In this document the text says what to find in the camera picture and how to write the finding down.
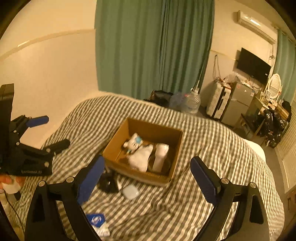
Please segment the person's left hand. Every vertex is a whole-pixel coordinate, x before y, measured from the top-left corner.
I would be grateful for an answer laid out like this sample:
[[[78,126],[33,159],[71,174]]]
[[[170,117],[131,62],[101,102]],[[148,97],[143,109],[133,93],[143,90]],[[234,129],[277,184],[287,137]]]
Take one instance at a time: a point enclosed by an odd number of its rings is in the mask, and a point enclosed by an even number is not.
[[[25,177],[1,174],[1,189],[3,189],[7,194],[15,194],[23,187],[25,179]]]

